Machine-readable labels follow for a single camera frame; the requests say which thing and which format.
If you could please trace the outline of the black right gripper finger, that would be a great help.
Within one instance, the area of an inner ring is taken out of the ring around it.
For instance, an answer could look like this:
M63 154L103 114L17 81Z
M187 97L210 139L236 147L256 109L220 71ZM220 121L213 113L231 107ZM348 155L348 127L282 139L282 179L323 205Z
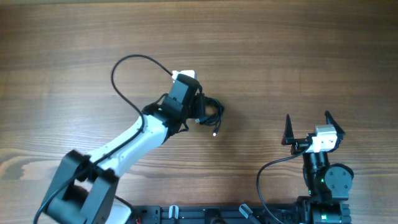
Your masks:
M345 132L343 131L341 126L334 120L334 118L332 117L331 113L328 110L325 111L325 117L326 117L326 123L332 124L334 126L337 136L343 137L345 135Z
M286 119L285 119L285 129L284 129L284 133L282 136L281 145L286 146L286 145L292 145L294 143L295 143L295 138L294 138L294 132L292 129L292 123L291 123L290 115L287 114Z

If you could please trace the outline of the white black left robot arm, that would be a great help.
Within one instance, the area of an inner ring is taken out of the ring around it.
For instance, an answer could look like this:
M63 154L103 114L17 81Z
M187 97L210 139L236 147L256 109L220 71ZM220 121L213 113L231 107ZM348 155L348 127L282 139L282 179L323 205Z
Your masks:
M120 178L169 137L188 131L186 121L205 114L202 87L186 70L172 75L169 93L147 105L139 119L111 142L87 154L76 150L61 160L40 208L59 223L127 223L131 206L116 197Z

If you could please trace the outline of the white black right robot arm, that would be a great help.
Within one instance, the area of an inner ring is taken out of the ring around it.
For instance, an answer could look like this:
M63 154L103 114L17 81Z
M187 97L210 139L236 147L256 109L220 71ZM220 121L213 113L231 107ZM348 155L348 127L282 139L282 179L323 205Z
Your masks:
M344 164L330 164L328 159L328 155L339 148L345 132L329 111L325 117L326 124L315 126L314 132L305 138L295 138L290 116L286 116L282 144L291 147L291 155L302 156L303 178L309 194L297 198L293 223L352 222L345 202L349 199L354 172Z

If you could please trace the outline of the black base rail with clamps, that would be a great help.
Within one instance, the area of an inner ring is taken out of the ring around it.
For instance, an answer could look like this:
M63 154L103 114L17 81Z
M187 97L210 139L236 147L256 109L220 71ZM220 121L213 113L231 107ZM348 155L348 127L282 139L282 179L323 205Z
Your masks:
M308 216L297 204L276 204L252 207L181 207L171 205L136 206L132 209L132 224L161 223L306 223Z

